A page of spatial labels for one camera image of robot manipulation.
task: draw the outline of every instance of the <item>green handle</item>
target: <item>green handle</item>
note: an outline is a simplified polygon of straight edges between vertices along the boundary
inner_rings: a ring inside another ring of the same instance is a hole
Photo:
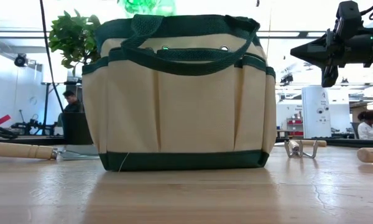
[[[157,32],[165,17],[151,15],[135,15],[131,22],[134,35],[121,43],[121,50],[127,60],[156,71],[174,75],[200,76],[209,75],[234,65],[248,50],[259,24],[253,19],[244,17],[223,17],[232,28],[244,29],[249,32],[246,43],[235,52],[224,55],[218,60],[208,63],[180,63],[167,60],[149,49],[140,49],[147,39]]]

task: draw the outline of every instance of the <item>green trim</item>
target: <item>green trim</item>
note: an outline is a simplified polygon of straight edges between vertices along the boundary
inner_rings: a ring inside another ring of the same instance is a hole
[[[168,49],[157,51],[159,57],[174,61],[214,61],[228,54],[229,52],[220,49]],[[83,75],[92,73],[103,66],[108,66],[109,62],[118,60],[126,60],[120,47],[109,51],[108,57],[103,57],[94,64],[83,66]],[[272,67],[267,67],[265,59],[258,55],[246,53],[242,59],[234,64],[237,68],[242,68],[245,65],[255,67],[276,78],[275,70]]]
[[[127,153],[99,155],[106,170],[203,170],[240,169],[265,166],[269,154],[261,150],[214,153]]]
[[[228,68],[243,57],[259,28],[255,20],[245,17],[224,16],[222,19],[229,27],[248,31],[249,36],[240,48],[219,60],[208,63],[180,63],[158,57],[152,50],[139,48],[167,25],[166,17],[163,16],[135,15],[131,22],[134,35],[121,42],[122,51],[128,60],[156,71],[184,76],[211,75]]]
[[[108,57],[109,57],[109,62],[118,61],[118,60],[127,60],[126,56],[124,56],[124,53],[120,47],[112,48],[109,51]]]
[[[237,17],[238,19],[247,20],[246,17]],[[95,30],[95,39],[98,51],[105,40],[108,39],[126,39],[134,35],[131,29],[132,19],[116,19],[105,22]],[[233,27],[229,23],[227,16],[220,15],[200,15],[200,16],[169,16],[163,18],[163,23],[151,38],[163,37],[193,37],[211,34],[230,34],[239,38],[247,39],[249,32]],[[253,38],[253,44],[260,46],[258,36]]]
[[[101,67],[105,67],[105,66],[108,66],[108,57],[100,58],[96,63],[89,64],[89,65],[84,65],[81,68],[81,71],[82,71],[81,75],[86,75],[86,74],[89,74],[89,73],[93,73],[93,72],[95,72],[95,70],[97,70]]]
[[[272,67],[267,67],[267,75],[272,75],[274,77],[274,79],[276,79],[276,72],[274,70],[274,68]]]
[[[157,56],[174,61],[184,62],[201,62],[201,61],[215,61],[222,59],[231,52],[220,49],[209,48],[194,48],[194,49],[168,49],[158,50]]]

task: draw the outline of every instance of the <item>garden tote bag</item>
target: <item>garden tote bag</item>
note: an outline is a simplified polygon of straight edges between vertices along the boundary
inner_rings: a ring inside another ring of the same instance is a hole
[[[276,137],[275,73],[259,24],[219,15],[118,19],[83,67],[91,136],[106,170],[263,167]]]

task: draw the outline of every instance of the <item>desk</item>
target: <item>desk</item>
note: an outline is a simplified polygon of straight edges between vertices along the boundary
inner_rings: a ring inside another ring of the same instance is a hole
[[[288,138],[288,134],[293,130],[276,130],[278,138]]]
[[[356,150],[275,147],[264,169],[186,172],[0,158],[0,224],[373,223],[373,165]]]

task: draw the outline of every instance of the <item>wooden handle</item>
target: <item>wooden handle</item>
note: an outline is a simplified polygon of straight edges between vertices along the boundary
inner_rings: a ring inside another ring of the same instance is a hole
[[[373,148],[360,148],[356,156],[361,162],[373,162]]]
[[[50,146],[33,146],[0,142],[1,157],[56,159],[57,153]]]
[[[328,143],[324,140],[316,140],[318,142],[319,147],[326,147]],[[315,140],[302,140],[303,146],[313,146]]]
[[[298,145],[298,143],[296,141],[290,140],[288,142],[288,147],[289,147],[289,149],[298,149],[299,145]]]

